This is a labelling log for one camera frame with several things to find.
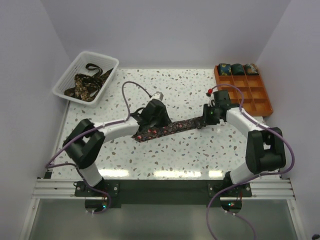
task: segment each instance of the terrazzo pattern surface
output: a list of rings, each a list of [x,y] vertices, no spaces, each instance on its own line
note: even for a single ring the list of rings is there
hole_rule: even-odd
[[[162,92],[173,122],[201,116],[203,104],[209,100],[206,92],[216,83],[212,69],[118,69],[96,108],[70,103],[59,148],[82,119],[106,122],[125,118],[121,94],[125,81],[137,82],[151,94]],[[148,102],[147,94],[133,84],[127,84],[124,91],[131,112]],[[247,139],[234,126],[221,122],[142,143],[131,136],[117,138],[102,146],[95,162],[106,179],[222,179],[225,172],[245,161],[246,144]],[[65,162],[72,160],[63,152],[55,163]],[[80,179],[70,166],[54,168],[51,178]]]

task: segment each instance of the white enclosure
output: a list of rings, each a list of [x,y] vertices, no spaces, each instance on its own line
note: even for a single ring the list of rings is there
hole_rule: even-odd
[[[0,2],[1,239],[19,237],[66,107],[52,88],[82,51],[122,68],[257,63],[274,110],[266,122],[293,146],[288,177],[309,238],[319,234],[318,0]]]

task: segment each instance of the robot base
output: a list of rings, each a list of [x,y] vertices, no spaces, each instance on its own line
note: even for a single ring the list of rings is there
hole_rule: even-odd
[[[223,180],[104,180],[105,191],[112,198],[111,208],[121,208],[122,204],[207,206],[222,183]],[[74,186],[76,197],[102,197],[88,189],[83,181],[75,182]],[[237,198],[240,193],[242,197],[252,197],[250,184],[236,187],[220,197]],[[97,210],[105,204],[103,200],[85,201],[87,209]],[[219,197],[211,205],[221,206]]]

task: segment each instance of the orange sorting tray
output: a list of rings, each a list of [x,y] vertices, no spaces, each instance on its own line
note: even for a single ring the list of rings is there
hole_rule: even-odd
[[[216,84],[231,84],[244,94],[244,109],[252,116],[268,117],[273,113],[270,100],[261,75],[220,76],[218,66],[214,68]],[[218,90],[228,90],[232,103],[239,104],[240,93],[230,86],[219,86]]]

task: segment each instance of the glass panel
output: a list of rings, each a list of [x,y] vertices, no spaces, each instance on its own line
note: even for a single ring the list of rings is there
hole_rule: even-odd
[[[244,200],[240,215],[255,227],[259,240],[296,240],[286,200]],[[202,205],[123,205],[91,216],[84,200],[41,200],[31,240],[207,240],[212,239]],[[219,240],[251,240],[241,219],[210,210]]]

